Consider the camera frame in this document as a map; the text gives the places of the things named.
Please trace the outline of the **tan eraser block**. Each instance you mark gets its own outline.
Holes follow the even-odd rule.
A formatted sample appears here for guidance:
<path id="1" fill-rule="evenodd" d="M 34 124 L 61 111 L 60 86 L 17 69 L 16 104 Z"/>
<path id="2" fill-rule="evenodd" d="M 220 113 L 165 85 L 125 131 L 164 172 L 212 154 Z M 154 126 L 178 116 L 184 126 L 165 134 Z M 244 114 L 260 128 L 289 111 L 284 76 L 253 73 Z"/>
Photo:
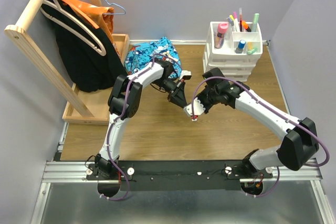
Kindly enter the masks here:
<path id="1" fill-rule="evenodd" d="M 247 43 L 247 49 L 248 50 L 253 50 L 254 49 L 254 43 L 253 42 L 248 42 Z"/>

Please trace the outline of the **pink lid pen tube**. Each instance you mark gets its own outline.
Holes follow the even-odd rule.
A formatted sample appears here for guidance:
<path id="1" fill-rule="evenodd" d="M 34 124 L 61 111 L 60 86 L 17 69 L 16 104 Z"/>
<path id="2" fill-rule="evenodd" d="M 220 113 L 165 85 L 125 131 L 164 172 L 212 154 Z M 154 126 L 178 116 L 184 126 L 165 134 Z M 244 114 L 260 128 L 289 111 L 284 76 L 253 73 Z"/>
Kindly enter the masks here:
<path id="1" fill-rule="evenodd" d="M 228 22 L 221 22 L 218 24 L 217 32 L 214 36 L 214 48 L 216 49 L 222 48 L 228 28 L 229 28 Z"/>

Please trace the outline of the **grey cap white marker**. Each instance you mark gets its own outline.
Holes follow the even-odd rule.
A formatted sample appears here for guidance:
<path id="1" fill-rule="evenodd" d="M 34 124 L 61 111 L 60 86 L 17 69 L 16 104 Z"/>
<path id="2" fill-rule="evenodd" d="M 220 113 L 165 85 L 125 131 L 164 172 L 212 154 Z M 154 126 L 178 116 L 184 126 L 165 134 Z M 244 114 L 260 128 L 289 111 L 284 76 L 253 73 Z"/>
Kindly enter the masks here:
<path id="1" fill-rule="evenodd" d="M 230 23 L 232 27 L 234 27 L 234 21 L 230 17 L 227 18 L 227 21 Z"/>

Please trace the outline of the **orange black highlighter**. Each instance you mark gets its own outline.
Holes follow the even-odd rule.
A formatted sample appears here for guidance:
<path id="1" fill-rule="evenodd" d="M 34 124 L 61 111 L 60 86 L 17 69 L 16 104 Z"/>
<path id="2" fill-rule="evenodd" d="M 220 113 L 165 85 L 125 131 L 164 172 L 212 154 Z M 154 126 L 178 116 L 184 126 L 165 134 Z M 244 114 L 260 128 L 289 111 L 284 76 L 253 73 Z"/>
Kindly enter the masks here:
<path id="1" fill-rule="evenodd" d="M 242 24 L 242 27 L 243 27 L 247 32 L 251 32 L 251 28 L 249 27 L 249 25 L 248 25 L 244 20 L 241 21 L 241 24 Z"/>

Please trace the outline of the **red clear-cap pen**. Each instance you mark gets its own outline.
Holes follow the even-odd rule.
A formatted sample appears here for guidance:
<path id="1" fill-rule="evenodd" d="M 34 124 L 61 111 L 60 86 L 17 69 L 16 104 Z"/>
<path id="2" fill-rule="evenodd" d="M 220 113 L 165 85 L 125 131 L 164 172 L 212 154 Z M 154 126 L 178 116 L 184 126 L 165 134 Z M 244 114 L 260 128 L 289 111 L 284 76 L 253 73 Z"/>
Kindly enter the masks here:
<path id="1" fill-rule="evenodd" d="M 243 25 L 242 25 L 243 17 L 242 17 L 242 8 L 239 8 L 239 31 L 243 32 Z"/>

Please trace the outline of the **mint grey highlighter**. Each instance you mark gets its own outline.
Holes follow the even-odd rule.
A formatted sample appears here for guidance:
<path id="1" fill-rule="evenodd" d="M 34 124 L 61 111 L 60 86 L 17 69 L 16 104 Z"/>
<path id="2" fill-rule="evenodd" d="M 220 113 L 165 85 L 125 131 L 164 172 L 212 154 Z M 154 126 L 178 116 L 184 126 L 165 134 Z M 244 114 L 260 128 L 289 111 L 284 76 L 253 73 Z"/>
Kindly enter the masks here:
<path id="1" fill-rule="evenodd" d="M 257 31 L 258 21 L 259 21 L 259 13 L 255 13 L 254 14 L 254 19 L 253 19 L 253 24 L 252 24 L 252 29 L 251 29 L 252 32 Z"/>

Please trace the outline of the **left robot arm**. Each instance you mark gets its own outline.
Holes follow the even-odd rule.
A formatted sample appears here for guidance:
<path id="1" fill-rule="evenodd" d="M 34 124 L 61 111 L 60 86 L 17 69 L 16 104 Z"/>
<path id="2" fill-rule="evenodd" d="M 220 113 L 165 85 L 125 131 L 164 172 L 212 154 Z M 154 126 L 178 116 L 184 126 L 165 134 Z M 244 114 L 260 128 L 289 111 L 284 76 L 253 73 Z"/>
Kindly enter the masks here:
<path id="1" fill-rule="evenodd" d="M 189 80 L 192 74 L 190 71 L 183 70 L 174 81 L 170 79 L 173 70 L 173 64 L 170 61 L 154 59 L 134 74 L 117 77 L 108 100 L 110 114 L 104 144 L 94 157 L 94 164 L 87 168 L 87 172 L 92 172 L 91 175 L 96 178 L 117 177 L 120 172 L 118 159 L 125 127 L 137 113 L 145 87 L 154 84 L 168 94 L 169 102 L 180 108 L 187 105 L 184 87 L 185 81 Z"/>

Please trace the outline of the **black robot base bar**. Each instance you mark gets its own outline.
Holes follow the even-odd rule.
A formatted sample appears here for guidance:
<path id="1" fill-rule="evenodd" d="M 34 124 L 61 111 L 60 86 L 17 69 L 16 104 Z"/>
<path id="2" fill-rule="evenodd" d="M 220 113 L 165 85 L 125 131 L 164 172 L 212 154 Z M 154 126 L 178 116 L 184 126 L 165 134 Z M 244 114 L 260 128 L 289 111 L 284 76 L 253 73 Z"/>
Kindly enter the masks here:
<path id="1" fill-rule="evenodd" d="M 98 191 L 114 196 L 118 191 L 241 190 L 248 182 L 272 178 L 266 169 L 249 172 L 239 159 L 191 161 L 119 161 L 115 178 L 92 176 Z"/>

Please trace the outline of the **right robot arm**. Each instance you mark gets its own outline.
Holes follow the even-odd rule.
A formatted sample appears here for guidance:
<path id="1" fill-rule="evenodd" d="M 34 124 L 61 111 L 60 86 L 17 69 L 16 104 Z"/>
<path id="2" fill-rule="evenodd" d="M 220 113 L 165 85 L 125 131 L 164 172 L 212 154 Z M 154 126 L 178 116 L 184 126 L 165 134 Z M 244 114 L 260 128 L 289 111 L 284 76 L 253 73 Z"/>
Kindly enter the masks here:
<path id="1" fill-rule="evenodd" d="M 319 150 L 317 131 L 310 118 L 299 119 L 276 108 L 258 96 L 247 85 L 229 80 L 218 68 L 203 74 L 205 88 L 194 93 L 192 102 L 186 108 L 193 120 L 208 113 L 216 104 L 238 109 L 269 128 L 281 144 L 267 149 L 250 152 L 241 165 L 242 173 L 255 177 L 267 167 L 284 166 L 298 171 Z"/>

